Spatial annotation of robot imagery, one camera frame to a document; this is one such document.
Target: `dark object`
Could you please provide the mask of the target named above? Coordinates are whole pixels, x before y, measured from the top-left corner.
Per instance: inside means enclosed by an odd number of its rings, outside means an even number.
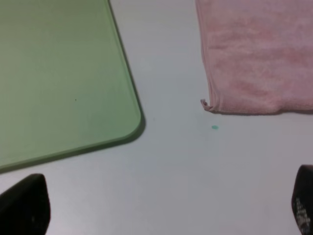
[[[1,235],[44,235],[49,222],[44,175],[29,175],[0,195]]]
[[[313,235],[313,165],[299,168],[291,206],[302,235]]]

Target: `green plastic board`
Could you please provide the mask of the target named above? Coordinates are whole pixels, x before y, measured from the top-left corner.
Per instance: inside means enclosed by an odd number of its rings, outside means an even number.
[[[128,138],[140,122],[108,0],[0,0],[0,169]]]

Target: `white table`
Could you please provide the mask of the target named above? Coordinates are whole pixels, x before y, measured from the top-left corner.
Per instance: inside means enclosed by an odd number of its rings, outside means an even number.
[[[296,235],[291,194],[313,117],[205,112],[193,0],[112,0],[146,118],[136,141],[0,175],[47,179],[48,235]],[[213,130],[212,125],[219,126]]]

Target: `white surface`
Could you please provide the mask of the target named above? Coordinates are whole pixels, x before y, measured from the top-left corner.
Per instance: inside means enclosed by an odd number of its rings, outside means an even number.
[[[313,117],[222,116],[193,0],[112,0],[147,126],[127,145],[0,175],[46,176],[48,235],[295,235],[291,194]]]

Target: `pink towel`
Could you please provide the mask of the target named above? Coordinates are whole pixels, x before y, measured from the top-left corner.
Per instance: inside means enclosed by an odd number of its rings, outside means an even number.
[[[313,110],[313,0],[196,0],[207,111]]]

